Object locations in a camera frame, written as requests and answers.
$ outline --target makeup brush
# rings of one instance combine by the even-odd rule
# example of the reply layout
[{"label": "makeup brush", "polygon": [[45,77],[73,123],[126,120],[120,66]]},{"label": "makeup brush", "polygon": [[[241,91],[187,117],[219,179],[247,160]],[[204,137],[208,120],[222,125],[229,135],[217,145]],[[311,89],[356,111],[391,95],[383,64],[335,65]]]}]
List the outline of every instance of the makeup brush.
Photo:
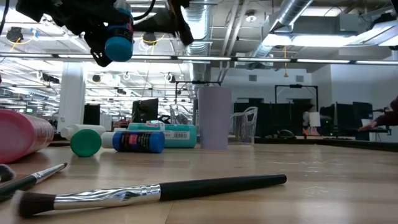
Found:
[{"label": "makeup brush", "polygon": [[8,180],[12,180],[15,178],[15,172],[12,169],[4,164],[0,165],[0,182],[5,182]]},{"label": "makeup brush", "polygon": [[189,180],[59,195],[18,191],[12,204],[19,216],[31,217],[51,210],[118,207],[260,189],[284,184],[286,180],[286,176],[281,174]]},{"label": "makeup brush", "polygon": [[42,170],[31,175],[27,175],[21,179],[13,180],[7,182],[3,185],[0,185],[0,202],[3,202],[14,195],[14,192],[17,190],[26,190],[29,189],[41,181],[49,178],[54,173],[62,170],[67,166],[67,162]]}]

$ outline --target pink container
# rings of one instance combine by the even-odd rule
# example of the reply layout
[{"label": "pink container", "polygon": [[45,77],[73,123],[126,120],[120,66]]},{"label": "pink container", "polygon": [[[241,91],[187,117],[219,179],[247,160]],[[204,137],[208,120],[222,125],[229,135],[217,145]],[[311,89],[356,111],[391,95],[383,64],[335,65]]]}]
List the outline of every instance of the pink container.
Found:
[{"label": "pink container", "polygon": [[41,118],[0,110],[0,164],[7,164],[47,147],[54,137],[51,124]]}]

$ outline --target silver ferrule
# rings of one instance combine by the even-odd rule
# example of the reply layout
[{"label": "silver ferrule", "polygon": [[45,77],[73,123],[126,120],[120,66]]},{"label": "silver ferrule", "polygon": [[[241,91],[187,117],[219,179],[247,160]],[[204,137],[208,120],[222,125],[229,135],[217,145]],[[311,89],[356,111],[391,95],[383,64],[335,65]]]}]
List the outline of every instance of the silver ferrule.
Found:
[{"label": "silver ferrule", "polygon": [[36,184],[37,184],[37,183],[40,183],[41,181],[49,178],[54,173],[62,170],[66,166],[67,166],[67,163],[59,164],[57,166],[33,173],[32,175],[36,178]]},{"label": "silver ferrule", "polygon": [[55,197],[54,209],[118,207],[134,203],[153,202],[160,199],[160,185],[143,185],[115,189],[61,194]]}]

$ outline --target table surface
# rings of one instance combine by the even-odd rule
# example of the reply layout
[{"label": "table surface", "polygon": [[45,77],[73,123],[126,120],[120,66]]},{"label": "table surface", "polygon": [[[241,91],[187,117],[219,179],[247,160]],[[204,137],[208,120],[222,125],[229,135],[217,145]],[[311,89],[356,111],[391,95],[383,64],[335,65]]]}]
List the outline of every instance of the table surface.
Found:
[{"label": "table surface", "polygon": [[231,146],[228,151],[167,149],[163,154],[103,149],[78,158],[68,147],[48,148],[11,167],[30,174],[69,162],[32,192],[62,194],[178,180],[286,174],[285,185],[162,203],[48,212],[15,218],[0,203],[0,223],[398,223],[398,154],[331,146]]}]

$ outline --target lavender cylinder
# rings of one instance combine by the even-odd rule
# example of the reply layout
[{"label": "lavender cylinder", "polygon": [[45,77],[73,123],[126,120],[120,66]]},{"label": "lavender cylinder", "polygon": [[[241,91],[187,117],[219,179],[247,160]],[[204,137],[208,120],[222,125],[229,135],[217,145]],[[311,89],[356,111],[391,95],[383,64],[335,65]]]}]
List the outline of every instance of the lavender cylinder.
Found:
[{"label": "lavender cylinder", "polygon": [[199,132],[202,149],[227,149],[232,92],[207,86],[198,90]]}]

